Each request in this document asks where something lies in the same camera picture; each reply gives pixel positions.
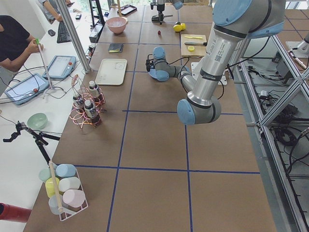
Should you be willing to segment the blue plate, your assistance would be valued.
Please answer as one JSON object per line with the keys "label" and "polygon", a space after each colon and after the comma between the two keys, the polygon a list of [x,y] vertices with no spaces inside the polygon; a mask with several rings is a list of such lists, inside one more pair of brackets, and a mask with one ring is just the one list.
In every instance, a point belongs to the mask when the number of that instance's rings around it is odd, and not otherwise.
{"label": "blue plate", "polygon": [[158,78],[156,76],[156,70],[155,69],[150,69],[150,71],[148,72],[148,74],[155,80],[158,81]]}

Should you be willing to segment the silver metal scoop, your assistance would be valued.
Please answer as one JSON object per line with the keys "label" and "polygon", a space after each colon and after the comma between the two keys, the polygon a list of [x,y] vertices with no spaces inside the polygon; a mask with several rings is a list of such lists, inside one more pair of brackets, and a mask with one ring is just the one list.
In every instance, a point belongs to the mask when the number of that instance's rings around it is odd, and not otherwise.
{"label": "silver metal scoop", "polygon": [[162,15],[154,15],[154,16],[152,16],[152,22],[162,24],[165,17],[172,17],[172,16],[173,16],[172,14],[170,14],[170,15],[163,15],[163,14]]}

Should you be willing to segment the cream bear tray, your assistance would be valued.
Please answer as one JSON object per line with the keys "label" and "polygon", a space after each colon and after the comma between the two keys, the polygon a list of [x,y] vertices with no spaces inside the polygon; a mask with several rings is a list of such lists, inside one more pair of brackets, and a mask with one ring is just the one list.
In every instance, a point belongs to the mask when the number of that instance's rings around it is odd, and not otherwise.
{"label": "cream bear tray", "polygon": [[101,61],[95,83],[105,86],[119,86],[124,81],[126,59],[105,58]]}

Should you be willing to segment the grey folded cloth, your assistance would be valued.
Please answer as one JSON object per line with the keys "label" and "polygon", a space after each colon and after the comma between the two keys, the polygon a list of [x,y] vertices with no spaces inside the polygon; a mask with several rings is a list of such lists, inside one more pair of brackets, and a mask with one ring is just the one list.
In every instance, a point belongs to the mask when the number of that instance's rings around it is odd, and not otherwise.
{"label": "grey folded cloth", "polygon": [[122,53],[123,43],[111,43],[108,48],[108,53]]}

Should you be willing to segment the lemon half slice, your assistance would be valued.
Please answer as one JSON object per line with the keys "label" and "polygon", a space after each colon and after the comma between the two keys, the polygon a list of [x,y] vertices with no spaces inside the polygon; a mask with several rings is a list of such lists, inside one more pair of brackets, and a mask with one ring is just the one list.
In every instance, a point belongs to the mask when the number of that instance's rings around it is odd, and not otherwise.
{"label": "lemon half slice", "polygon": [[194,47],[194,46],[191,46],[191,45],[188,46],[187,49],[188,49],[189,52],[194,52],[194,51],[195,51],[195,47]]}

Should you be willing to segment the yellow plastic knife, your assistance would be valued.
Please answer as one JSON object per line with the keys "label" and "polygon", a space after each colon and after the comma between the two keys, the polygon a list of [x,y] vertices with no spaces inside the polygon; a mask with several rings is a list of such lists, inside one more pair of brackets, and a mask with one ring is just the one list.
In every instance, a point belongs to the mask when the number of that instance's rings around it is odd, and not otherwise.
{"label": "yellow plastic knife", "polygon": [[203,37],[201,36],[184,36],[185,38],[187,39],[200,39],[200,40],[203,40]]}

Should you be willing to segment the pink bowl of ice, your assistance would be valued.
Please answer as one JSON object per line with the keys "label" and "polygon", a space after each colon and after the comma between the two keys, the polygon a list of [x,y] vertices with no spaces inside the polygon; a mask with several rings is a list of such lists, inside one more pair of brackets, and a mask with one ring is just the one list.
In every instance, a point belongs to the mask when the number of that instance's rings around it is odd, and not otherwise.
{"label": "pink bowl of ice", "polygon": [[108,19],[106,24],[111,32],[120,34],[125,30],[128,20],[125,17],[113,17]]}

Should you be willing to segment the wooden cutting board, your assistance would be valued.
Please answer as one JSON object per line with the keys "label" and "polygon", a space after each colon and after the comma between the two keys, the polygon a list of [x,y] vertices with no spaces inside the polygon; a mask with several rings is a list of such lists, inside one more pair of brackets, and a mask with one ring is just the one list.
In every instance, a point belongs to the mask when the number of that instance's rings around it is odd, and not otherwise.
{"label": "wooden cutting board", "polygon": [[[201,36],[203,37],[203,40],[200,39],[187,39],[184,36]],[[207,38],[205,35],[198,35],[198,34],[182,34],[181,35],[181,56],[182,57],[198,57],[201,58],[205,56],[206,53],[206,46],[194,46],[195,51],[194,52],[189,52],[188,51],[188,46],[185,45],[185,42],[207,42]]]}

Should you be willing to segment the steel knife sharpener rod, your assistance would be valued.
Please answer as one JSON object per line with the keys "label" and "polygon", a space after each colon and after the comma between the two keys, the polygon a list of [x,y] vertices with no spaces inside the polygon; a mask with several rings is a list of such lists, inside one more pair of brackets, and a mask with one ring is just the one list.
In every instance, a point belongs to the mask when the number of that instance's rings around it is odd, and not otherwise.
{"label": "steel knife sharpener rod", "polygon": [[191,46],[207,46],[207,42],[185,42],[184,44]]}

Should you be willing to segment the dark drink bottle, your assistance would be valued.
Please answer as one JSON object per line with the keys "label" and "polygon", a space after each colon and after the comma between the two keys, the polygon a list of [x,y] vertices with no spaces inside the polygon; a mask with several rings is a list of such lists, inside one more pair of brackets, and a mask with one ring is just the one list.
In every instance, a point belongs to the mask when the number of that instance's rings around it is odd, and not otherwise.
{"label": "dark drink bottle", "polygon": [[94,100],[94,102],[100,102],[102,100],[101,91],[99,86],[94,82],[89,82],[89,92]]}
{"label": "dark drink bottle", "polygon": [[84,100],[81,95],[73,96],[73,104],[80,113],[84,112]]}
{"label": "dark drink bottle", "polygon": [[99,125],[101,123],[101,118],[98,115],[96,111],[96,107],[94,103],[90,100],[85,101],[85,106],[84,106],[87,118],[90,119],[91,123],[94,125]]}

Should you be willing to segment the blue teach pendant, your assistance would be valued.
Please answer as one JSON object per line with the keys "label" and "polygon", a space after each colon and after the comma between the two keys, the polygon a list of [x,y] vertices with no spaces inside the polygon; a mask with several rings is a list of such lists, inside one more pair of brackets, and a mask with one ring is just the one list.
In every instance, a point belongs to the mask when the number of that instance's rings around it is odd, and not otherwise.
{"label": "blue teach pendant", "polygon": [[65,79],[71,74],[75,67],[75,56],[54,56],[51,63],[48,65],[48,73],[51,79]]}
{"label": "blue teach pendant", "polygon": [[16,105],[22,105],[49,87],[49,82],[38,73],[34,73],[13,87],[7,88],[5,94]]}

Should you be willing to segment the black keyboard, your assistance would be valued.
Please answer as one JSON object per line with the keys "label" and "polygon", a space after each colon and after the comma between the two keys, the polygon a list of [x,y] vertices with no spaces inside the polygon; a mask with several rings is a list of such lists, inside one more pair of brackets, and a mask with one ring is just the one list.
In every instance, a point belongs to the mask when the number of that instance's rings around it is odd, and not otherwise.
{"label": "black keyboard", "polygon": [[64,22],[59,22],[58,31],[57,31],[57,43],[67,43],[70,42],[69,32],[64,24]]}

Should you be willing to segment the green bowl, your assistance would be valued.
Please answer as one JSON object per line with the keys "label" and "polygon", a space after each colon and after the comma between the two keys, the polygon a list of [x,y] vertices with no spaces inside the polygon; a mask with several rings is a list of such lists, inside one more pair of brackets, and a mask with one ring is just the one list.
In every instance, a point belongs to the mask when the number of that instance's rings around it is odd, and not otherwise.
{"label": "green bowl", "polygon": [[48,118],[44,113],[33,114],[27,121],[27,126],[33,130],[45,128]]}

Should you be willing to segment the person in black shirt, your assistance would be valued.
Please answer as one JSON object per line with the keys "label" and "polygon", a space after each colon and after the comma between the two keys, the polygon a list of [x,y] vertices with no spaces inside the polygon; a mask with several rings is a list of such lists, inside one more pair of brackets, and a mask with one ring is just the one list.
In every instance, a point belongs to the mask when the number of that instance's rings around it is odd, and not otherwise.
{"label": "person in black shirt", "polygon": [[17,72],[28,57],[43,50],[42,44],[13,17],[0,16],[0,65],[5,69]]}

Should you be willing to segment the blue cup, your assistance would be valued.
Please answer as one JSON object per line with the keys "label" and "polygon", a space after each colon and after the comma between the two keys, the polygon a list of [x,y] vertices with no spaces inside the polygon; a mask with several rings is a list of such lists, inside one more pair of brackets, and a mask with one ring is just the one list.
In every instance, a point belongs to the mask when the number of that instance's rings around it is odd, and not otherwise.
{"label": "blue cup", "polygon": [[56,176],[60,178],[73,177],[76,174],[76,168],[72,164],[60,164],[56,168]]}

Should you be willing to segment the white cup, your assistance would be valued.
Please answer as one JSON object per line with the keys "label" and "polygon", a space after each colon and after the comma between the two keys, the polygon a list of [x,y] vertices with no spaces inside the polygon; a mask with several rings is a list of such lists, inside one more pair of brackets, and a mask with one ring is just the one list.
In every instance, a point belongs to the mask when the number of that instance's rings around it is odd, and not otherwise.
{"label": "white cup", "polygon": [[67,177],[63,178],[59,181],[58,189],[61,192],[65,192],[69,189],[79,189],[80,187],[80,179],[77,177]]}

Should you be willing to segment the pink cup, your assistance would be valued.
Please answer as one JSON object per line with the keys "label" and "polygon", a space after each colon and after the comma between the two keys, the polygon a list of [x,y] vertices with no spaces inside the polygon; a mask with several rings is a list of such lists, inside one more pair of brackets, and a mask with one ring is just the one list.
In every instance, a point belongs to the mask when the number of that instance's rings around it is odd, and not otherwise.
{"label": "pink cup", "polygon": [[85,201],[85,193],[82,190],[69,189],[64,192],[62,200],[65,204],[74,208],[78,208]]}

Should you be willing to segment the yellow cup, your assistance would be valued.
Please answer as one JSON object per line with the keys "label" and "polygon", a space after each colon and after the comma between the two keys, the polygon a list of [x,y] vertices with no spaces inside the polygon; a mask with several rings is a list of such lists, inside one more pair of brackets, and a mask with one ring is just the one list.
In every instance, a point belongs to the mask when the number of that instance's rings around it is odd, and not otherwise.
{"label": "yellow cup", "polygon": [[51,177],[46,180],[45,189],[46,189],[46,193],[47,193],[48,198],[51,198],[52,196],[54,196],[56,194],[53,179]]}

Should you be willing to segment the red bottle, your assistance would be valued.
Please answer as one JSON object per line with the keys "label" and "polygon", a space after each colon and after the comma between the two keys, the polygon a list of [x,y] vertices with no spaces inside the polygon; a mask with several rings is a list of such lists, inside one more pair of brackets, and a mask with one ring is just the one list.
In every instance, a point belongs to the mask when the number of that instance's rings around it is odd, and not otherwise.
{"label": "red bottle", "polygon": [[6,221],[26,223],[29,219],[31,211],[31,209],[1,203],[0,219]]}

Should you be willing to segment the aluminium frame post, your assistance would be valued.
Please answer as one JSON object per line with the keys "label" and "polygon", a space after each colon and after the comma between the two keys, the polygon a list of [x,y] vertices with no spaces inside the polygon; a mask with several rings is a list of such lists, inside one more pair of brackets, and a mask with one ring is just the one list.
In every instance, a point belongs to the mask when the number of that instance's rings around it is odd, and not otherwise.
{"label": "aluminium frame post", "polygon": [[81,41],[78,37],[77,31],[75,29],[73,20],[71,18],[71,15],[68,11],[68,8],[66,6],[66,3],[63,0],[55,0],[57,7],[60,11],[60,14],[63,18],[64,24],[66,25],[66,28],[69,32],[71,41],[73,43],[73,46],[75,48],[75,51],[78,55],[78,58],[82,64],[82,67],[84,69],[85,73],[89,73],[91,71],[91,68],[89,66],[88,60],[86,58],[86,55],[84,53]]}

